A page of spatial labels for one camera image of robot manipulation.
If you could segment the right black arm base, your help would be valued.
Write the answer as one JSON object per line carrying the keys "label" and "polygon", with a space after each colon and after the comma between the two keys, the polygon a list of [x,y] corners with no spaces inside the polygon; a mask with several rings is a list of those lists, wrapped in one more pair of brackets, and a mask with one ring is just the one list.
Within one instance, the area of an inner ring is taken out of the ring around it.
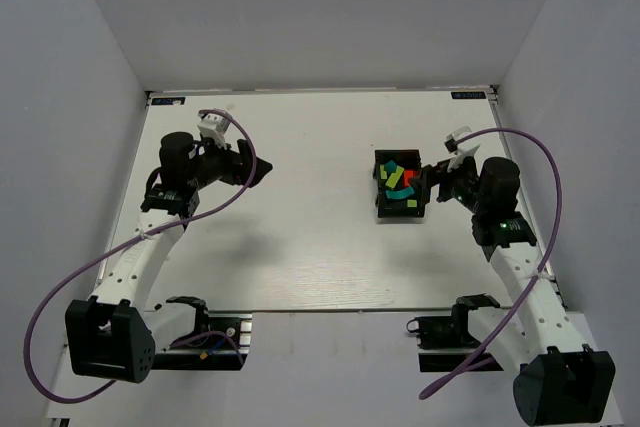
{"label": "right black arm base", "polygon": [[448,373],[480,345],[468,331],[468,314],[485,307],[500,304],[486,294],[462,296],[449,314],[418,316],[406,323],[407,333],[418,341],[421,373]]}

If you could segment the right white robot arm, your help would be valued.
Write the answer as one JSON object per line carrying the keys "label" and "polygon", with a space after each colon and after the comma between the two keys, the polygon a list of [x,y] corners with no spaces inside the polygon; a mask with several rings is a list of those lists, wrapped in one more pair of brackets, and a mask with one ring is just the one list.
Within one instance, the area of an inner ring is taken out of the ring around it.
{"label": "right white robot arm", "polygon": [[452,310],[457,333],[479,341],[513,377],[516,409],[529,426],[598,423],[616,368],[576,329],[544,275],[535,234],[517,209],[520,170],[491,157],[481,167],[467,157],[423,167],[423,197],[456,200],[471,214],[472,234],[513,303],[504,313],[488,295],[460,297]]}

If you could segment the lime green arch block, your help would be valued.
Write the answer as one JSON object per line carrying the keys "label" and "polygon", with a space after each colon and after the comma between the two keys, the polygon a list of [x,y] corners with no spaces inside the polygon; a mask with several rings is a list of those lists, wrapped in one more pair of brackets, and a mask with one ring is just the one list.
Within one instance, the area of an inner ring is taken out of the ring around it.
{"label": "lime green arch block", "polygon": [[402,178],[403,173],[404,173],[404,169],[398,166],[396,170],[388,176],[385,186],[388,189],[393,190],[398,184],[398,182],[400,181],[400,179]]}

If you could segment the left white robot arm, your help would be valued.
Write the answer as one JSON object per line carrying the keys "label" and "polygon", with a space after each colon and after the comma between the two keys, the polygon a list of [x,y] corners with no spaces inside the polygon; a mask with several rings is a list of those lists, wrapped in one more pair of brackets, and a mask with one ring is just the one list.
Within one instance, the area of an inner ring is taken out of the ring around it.
{"label": "left white robot arm", "polygon": [[204,300],[176,295],[152,309],[147,300],[170,251],[196,217],[200,191],[214,182],[251,188],[272,169],[247,137],[231,147],[186,132],[162,138],[159,160],[146,182],[132,245],[90,297],[72,301],[65,312],[77,375],[140,383],[157,354],[210,337]]}

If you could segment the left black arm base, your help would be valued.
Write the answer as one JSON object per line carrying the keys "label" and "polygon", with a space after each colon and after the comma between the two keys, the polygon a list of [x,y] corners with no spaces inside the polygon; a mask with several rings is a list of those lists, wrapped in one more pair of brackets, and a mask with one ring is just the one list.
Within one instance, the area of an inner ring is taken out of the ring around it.
{"label": "left black arm base", "polygon": [[154,370],[239,371],[247,360],[252,316],[219,313],[192,296],[174,296],[143,314],[155,342]]}

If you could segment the black plastic bin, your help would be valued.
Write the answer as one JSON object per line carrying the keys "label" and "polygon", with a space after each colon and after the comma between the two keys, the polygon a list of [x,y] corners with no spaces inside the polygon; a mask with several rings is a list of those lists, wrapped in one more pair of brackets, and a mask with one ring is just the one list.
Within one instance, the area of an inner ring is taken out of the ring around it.
{"label": "black plastic bin", "polygon": [[[374,151],[374,167],[372,177],[376,184],[375,207],[377,209],[377,217],[379,219],[399,219],[399,218],[423,218],[425,214],[425,205],[421,202],[421,188],[419,182],[412,188],[415,193],[412,197],[403,200],[388,200],[385,196],[385,186],[387,179],[380,177],[379,166],[389,161],[394,161],[397,166],[409,170],[418,170],[421,174],[421,157],[417,149],[401,149],[401,150],[375,150]],[[403,176],[393,190],[404,189]],[[417,207],[407,207],[408,200],[416,200]]]}

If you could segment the teal arch block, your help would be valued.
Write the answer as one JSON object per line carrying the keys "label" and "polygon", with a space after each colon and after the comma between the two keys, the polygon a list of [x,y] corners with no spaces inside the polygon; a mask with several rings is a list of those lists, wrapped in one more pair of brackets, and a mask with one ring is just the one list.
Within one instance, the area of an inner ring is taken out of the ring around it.
{"label": "teal arch block", "polygon": [[386,190],[385,196],[388,200],[403,200],[414,195],[414,189],[409,186],[401,190]]}

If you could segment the red cube block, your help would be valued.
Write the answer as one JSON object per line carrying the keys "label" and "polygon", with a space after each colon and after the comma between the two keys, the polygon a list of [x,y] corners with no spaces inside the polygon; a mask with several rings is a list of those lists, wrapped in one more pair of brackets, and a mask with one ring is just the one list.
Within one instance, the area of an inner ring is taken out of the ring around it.
{"label": "red cube block", "polygon": [[420,179],[420,172],[418,170],[406,169],[403,172],[403,184],[405,188],[413,187],[417,185]]}

